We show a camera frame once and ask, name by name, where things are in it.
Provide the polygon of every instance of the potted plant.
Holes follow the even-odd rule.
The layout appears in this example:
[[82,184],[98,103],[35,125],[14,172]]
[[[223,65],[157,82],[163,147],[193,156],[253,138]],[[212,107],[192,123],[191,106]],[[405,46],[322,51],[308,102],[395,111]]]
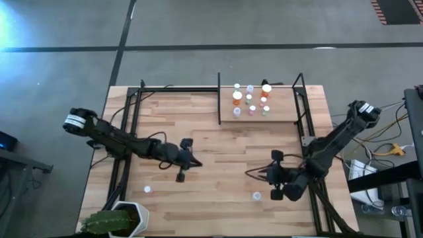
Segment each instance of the potted plant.
[[83,221],[81,231],[130,238],[147,229],[148,218],[148,210],[138,203],[119,201],[110,211],[91,214]]

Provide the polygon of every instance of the white pot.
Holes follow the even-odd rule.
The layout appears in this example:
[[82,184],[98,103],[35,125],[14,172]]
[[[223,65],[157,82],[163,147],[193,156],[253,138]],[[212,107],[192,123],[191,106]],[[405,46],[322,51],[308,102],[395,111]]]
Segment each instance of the white pot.
[[131,235],[128,236],[128,237],[114,236],[114,235],[112,235],[111,232],[109,232],[108,236],[110,238],[132,238],[134,235],[137,235],[137,234],[141,233],[143,230],[147,229],[148,218],[149,218],[149,215],[150,215],[147,208],[144,208],[143,206],[139,205],[137,202],[118,201],[117,203],[115,203],[115,205],[113,205],[112,210],[115,210],[121,204],[130,204],[130,205],[134,205],[137,208],[137,212],[138,212],[138,216],[139,216],[139,224],[134,229],[134,231],[131,233]]

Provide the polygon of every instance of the wooden table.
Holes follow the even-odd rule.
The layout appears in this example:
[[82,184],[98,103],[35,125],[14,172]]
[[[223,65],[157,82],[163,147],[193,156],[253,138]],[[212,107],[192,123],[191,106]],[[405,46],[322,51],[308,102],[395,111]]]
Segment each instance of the wooden table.
[[[110,88],[105,120],[123,107],[126,91],[127,87]],[[307,94],[316,135],[325,136],[332,130],[332,123],[323,87],[307,86]],[[119,126],[120,120],[117,115],[114,125]],[[157,161],[133,156],[126,200],[138,202],[150,211],[148,228],[142,236],[315,235],[308,191],[297,202],[287,198],[272,201],[271,186],[244,174],[248,169],[269,164],[272,149],[301,154],[297,128],[292,122],[219,125],[216,93],[156,93],[141,103],[137,126],[138,137],[165,131],[172,143],[193,138],[194,156],[204,164],[190,169],[185,183],[176,183],[178,168],[160,170]],[[105,155],[105,151],[97,151],[93,162]],[[294,167],[299,162],[298,158],[286,157],[284,165]],[[91,169],[79,221],[104,205],[111,170],[112,159]],[[326,183],[336,210],[358,230],[340,161],[333,161]],[[153,193],[144,193],[146,185],[152,187]],[[262,195],[259,202],[251,198],[256,191]],[[325,230],[320,203],[319,210]]]

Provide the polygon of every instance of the small bottle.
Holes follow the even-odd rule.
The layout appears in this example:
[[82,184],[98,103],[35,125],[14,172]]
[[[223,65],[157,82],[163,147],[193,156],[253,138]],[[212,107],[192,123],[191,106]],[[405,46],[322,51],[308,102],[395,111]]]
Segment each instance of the small bottle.
[[370,206],[367,204],[363,204],[362,205],[362,212],[364,214],[368,214],[368,215],[383,215],[385,214],[385,210],[379,209],[379,208],[375,208],[374,206]]
[[255,106],[250,106],[249,114],[252,116],[254,114],[254,111],[256,110]]
[[233,85],[233,92],[239,92],[239,88],[240,88],[241,86],[240,86],[240,84],[239,83],[235,83],[234,85]]
[[151,187],[150,187],[150,186],[145,186],[145,187],[144,187],[144,192],[145,192],[145,193],[150,193],[150,192],[153,192],[153,190],[151,189]]
[[259,192],[255,192],[255,193],[252,194],[252,199],[254,201],[260,201],[261,198],[262,198],[262,194],[259,193]]
[[249,105],[251,103],[251,99],[252,99],[251,95],[246,95],[245,96],[245,104]]
[[392,211],[392,214],[394,214],[394,216],[397,216],[397,217],[411,216],[406,206],[393,206],[391,211]]
[[237,91],[237,92],[234,92],[233,94],[232,94],[232,96],[233,96],[233,104],[235,105],[235,106],[238,106],[239,105],[239,103],[241,103],[241,98],[243,97],[243,94],[241,93],[241,92],[239,92],[239,91]]
[[241,115],[241,109],[239,108],[233,109],[233,116],[238,117],[239,115]]
[[266,101],[267,101],[267,98],[262,97],[262,98],[260,99],[260,106],[261,106],[261,107],[263,107],[264,105],[266,105]]
[[272,90],[272,86],[263,85],[261,97],[269,97],[269,93]]
[[247,86],[247,94],[249,95],[249,94],[252,94],[252,91],[254,90],[254,86],[252,86],[252,85],[248,85]]
[[269,106],[264,106],[262,115],[263,116],[267,115],[269,113],[269,110],[270,110]]

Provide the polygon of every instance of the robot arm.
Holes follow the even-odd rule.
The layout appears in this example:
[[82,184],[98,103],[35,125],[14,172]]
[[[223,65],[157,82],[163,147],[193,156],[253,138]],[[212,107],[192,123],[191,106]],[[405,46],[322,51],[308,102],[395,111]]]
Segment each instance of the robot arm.
[[329,135],[314,139],[306,149],[305,170],[317,180],[327,175],[332,160],[350,141],[367,128],[373,128],[381,110],[365,101],[349,104],[347,117]]
[[272,159],[277,164],[261,172],[266,173],[265,179],[275,186],[271,194],[273,200],[282,200],[283,195],[291,201],[300,199],[310,182],[319,182],[328,174],[335,155],[356,135],[366,128],[374,127],[379,120],[381,110],[364,101],[354,101],[348,106],[350,109],[345,121],[328,136],[310,142],[298,168],[281,167],[280,161],[284,154],[281,151],[272,152]]
[[72,108],[63,129],[70,134],[90,137],[93,140],[87,142],[89,145],[93,142],[102,144],[109,154],[117,158],[134,153],[140,158],[177,165],[180,167],[177,182],[184,182],[183,172],[190,167],[202,166],[192,155],[192,139],[183,139],[180,150],[177,145],[162,143],[159,139],[136,138],[98,118],[92,110]]

